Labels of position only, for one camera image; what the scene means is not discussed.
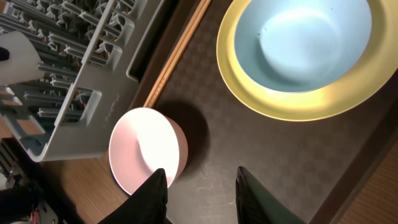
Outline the yellow round plate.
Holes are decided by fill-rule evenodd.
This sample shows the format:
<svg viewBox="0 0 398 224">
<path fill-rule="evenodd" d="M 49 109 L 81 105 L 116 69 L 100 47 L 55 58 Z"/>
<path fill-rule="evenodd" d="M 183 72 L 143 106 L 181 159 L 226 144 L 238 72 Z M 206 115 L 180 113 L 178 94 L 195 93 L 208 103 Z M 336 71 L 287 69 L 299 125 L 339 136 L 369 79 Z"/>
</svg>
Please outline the yellow round plate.
<svg viewBox="0 0 398 224">
<path fill-rule="evenodd" d="M 342 78 L 306 93 L 267 90 L 246 76 L 233 47 L 234 32 L 248 1 L 233 1 L 221 22 L 216 57 L 230 92 L 245 106 L 262 115 L 284 121 L 315 121 L 329 118 L 372 97 L 396 78 L 397 1 L 371 1 L 375 29 L 363 56 Z"/>
</svg>

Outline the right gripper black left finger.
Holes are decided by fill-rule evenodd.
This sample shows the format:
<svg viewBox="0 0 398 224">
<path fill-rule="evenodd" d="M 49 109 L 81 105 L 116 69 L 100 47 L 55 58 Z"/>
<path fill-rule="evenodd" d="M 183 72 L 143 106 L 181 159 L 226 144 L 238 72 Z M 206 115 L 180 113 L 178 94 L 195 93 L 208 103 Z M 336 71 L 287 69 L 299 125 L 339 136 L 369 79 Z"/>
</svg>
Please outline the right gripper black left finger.
<svg viewBox="0 0 398 224">
<path fill-rule="evenodd" d="M 160 168 L 99 224 L 170 224 L 167 202 L 167 179 Z"/>
</svg>

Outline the white cup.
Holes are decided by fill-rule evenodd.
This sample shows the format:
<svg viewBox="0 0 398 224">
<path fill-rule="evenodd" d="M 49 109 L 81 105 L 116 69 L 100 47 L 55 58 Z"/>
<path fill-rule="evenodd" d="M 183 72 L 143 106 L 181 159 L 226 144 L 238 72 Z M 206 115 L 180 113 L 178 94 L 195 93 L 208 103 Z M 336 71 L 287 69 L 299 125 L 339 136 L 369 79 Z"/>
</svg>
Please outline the white cup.
<svg viewBox="0 0 398 224">
<path fill-rule="evenodd" d="M 44 77 L 38 65 L 42 62 L 30 40 L 21 32 L 1 34 L 1 47 L 9 59 L 1 61 L 1 85 L 28 82 Z"/>
</svg>

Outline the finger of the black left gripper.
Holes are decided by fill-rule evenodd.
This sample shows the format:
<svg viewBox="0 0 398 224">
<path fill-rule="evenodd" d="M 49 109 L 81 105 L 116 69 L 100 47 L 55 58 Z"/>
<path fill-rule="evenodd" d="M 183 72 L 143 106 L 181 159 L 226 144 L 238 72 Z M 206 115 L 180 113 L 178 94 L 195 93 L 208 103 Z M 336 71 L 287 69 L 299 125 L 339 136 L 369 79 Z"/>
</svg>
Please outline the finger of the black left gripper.
<svg viewBox="0 0 398 224">
<path fill-rule="evenodd" d="M 0 47 L 0 61 L 6 61 L 9 59 L 9 51 L 3 47 Z"/>
</svg>

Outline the wooden chopstick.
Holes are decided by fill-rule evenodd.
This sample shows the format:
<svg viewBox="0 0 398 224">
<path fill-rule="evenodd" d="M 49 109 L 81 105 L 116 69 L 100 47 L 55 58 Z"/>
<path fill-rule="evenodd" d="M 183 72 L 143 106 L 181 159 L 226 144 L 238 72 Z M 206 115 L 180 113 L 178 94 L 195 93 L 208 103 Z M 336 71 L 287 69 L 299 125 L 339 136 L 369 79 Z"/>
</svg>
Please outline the wooden chopstick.
<svg viewBox="0 0 398 224">
<path fill-rule="evenodd" d="M 140 95 L 134 100 L 134 106 L 143 106 L 154 83 L 158 79 L 166 61 L 169 59 L 184 29 L 193 16 L 200 1 L 179 1 L 164 34 L 159 41 L 149 68 L 145 72 L 139 90 Z"/>
<path fill-rule="evenodd" d="M 166 61 L 164 68 L 162 69 L 158 79 L 154 83 L 143 107 L 151 108 L 155 105 L 159 95 L 161 94 L 164 86 L 170 78 L 177 62 L 180 60 L 184 50 L 186 49 L 189 41 L 191 40 L 194 32 L 196 31 L 200 21 L 202 20 L 211 0 L 201 0 L 198 7 L 195 9 L 193 16 L 189 20 L 181 38 L 179 38 L 175 48 L 173 49 L 169 59 Z"/>
</svg>

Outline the pink bowl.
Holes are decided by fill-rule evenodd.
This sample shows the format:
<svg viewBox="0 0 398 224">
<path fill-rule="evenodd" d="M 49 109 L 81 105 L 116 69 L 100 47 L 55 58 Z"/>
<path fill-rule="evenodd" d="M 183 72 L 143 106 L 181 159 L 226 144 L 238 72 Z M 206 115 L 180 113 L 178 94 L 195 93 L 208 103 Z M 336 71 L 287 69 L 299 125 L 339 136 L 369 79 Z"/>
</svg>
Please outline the pink bowl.
<svg viewBox="0 0 398 224">
<path fill-rule="evenodd" d="M 132 195 L 159 168 L 171 186 L 187 164 L 188 144 L 174 120 L 151 108 L 135 108 L 116 123 L 108 156 L 117 184 Z"/>
</svg>

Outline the light blue bowl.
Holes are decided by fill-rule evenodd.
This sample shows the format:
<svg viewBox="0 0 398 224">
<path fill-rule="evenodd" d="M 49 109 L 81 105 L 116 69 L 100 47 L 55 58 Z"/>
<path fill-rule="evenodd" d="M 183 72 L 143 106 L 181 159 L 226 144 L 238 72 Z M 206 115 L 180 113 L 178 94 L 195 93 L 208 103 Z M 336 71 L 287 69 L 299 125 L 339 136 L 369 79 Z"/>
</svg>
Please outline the light blue bowl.
<svg viewBox="0 0 398 224">
<path fill-rule="evenodd" d="M 305 92 L 342 77 L 369 42 L 366 0 L 253 0 L 240 15 L 234 51 L 245 74 L 282 92 Z"/>
</svg>

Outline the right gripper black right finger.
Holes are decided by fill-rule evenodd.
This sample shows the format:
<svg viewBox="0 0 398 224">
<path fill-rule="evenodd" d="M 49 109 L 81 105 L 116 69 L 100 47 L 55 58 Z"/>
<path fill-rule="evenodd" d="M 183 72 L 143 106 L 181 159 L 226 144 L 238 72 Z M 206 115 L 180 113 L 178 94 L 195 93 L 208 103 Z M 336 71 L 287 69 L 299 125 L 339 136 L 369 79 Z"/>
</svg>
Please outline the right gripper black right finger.
<svg viewBox="0 0 398 224">
<path fill-rule="evenodd" d="M 239 224 L 305 224 L 243 166 L 237 170 L 236 209 Z"/>
</svg>

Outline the grey dishwasher rack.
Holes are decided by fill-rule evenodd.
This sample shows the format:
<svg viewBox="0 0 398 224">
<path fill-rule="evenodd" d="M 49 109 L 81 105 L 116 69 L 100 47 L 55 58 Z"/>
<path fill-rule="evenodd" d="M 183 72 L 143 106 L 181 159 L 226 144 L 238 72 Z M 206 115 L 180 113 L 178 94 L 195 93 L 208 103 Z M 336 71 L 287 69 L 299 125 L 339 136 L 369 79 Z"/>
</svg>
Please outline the grey dishwasher rack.
<svg viewBox="0 0 398 224">
<path fill-rule="evenodd" d="M 1 34 L 32 43 L 44 77 L 1 85 L 1 117 L 34 162 L 102 156 L 139 88 L 172 1 L 11 0 Z"/>
</svg>

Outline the dark brown serving tray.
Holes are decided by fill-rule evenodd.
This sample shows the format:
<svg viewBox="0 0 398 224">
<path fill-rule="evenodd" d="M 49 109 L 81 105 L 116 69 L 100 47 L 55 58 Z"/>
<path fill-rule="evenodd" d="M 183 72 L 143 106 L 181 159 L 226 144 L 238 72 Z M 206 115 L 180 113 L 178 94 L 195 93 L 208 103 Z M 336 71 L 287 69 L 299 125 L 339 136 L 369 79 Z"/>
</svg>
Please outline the dark brown serving tray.
<svg viewBox="0 0 398 224">
<path fill-rule="evenodd" d="M 397 76 L 344 113 L 284 121 L 242 104 L 216 57 L 229 1 L 212 1 L 159 95 L 157 111 L 183 129 L 188 162 L 169 188 L 173 223 L 236 223 L 243 166 L 305 223 L 337 223 L 397 142 Z"/>
</svg>

